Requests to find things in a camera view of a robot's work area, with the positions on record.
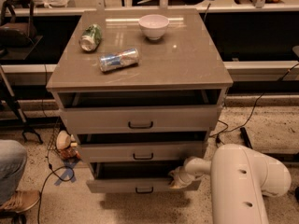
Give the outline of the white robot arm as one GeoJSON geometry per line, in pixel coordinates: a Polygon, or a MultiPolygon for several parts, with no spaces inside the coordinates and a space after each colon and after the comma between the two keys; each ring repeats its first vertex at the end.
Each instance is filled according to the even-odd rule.
{"type": "Polygon", "coordinates": [[[189,157],[170,175],[173,189],[210,176],[213,224],[269,224],[263,198],[286,194],[292,183],[281,161],[236,144],[219,147],[211,161],[189,157]]]}

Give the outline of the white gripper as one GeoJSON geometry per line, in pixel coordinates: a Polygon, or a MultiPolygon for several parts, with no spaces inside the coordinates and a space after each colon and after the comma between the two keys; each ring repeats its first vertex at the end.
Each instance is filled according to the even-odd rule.
{"type": "Polygon", "coordinates": [[[172,177],[170,182],[171,189],[184,189],[187,188],[194,181],[200,180],[202,175],[190,175],[185,171],[183,166],[179,166],[175,170],[168,173],[172,177]]]}

